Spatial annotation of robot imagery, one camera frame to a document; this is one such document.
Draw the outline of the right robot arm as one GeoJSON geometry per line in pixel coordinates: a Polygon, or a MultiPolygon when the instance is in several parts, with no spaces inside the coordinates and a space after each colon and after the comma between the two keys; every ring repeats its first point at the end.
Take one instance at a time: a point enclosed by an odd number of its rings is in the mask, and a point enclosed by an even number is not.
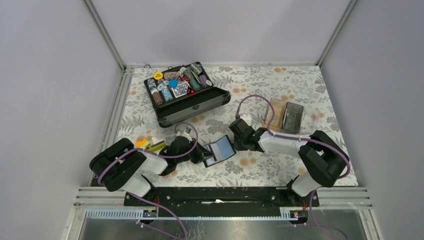
{"type": "Polygon", "coordinates": [[[301,159],[306,172],[287,185],[286,198],[293,206],[301,205],[309,193],[320,187],[333,187],[336,180],[351,171],[348,155],[321,130],[311,135],[294,135],[265,127],[253,129],[240,117],[229,129],[237,151],[281,153],[301,159]]]}

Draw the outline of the black card holder wallet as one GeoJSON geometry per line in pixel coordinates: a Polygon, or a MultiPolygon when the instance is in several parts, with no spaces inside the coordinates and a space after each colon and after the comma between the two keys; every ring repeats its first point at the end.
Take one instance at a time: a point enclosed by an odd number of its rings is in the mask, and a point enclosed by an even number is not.
{"type": "Polygon", "coordinates": [[[205,157],[203,164],[206,168],[224,162],[236,154],[228,135],[221,137],[215,142],[208,143],[203,147],[213,154],[213,156],[205,157]]]}

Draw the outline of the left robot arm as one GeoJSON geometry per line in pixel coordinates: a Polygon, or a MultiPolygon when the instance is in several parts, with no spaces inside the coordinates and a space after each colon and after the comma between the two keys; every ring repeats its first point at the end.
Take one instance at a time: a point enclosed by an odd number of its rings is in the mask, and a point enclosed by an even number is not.
{"type": "Polygon", "coordinates": [[[145,176],[139,176],[138,171],[166,176],[180,163],[199,164],[212,157],[214,153],[200,145],[186,129],[178,132],[171,144],[160,151],[137,147],[128,138],[122,138],[95,156],[89,168],[97,176],[98,183],[109,192],[124,190],[133,193],[142,205],[148,206],[154,202],[155,192],[151,182],[145,176]]]}

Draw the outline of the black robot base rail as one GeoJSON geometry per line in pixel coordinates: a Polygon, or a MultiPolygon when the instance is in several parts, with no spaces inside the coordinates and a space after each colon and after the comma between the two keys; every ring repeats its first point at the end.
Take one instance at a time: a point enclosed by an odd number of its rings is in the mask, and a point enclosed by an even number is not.
{"type": "Polygon", "coordinates": [[[154,187],[143,199],[165,207],[183,204],[259,204],[266,207],[318,207],[318,194],[299,196],[286,187],[154,187]]]}

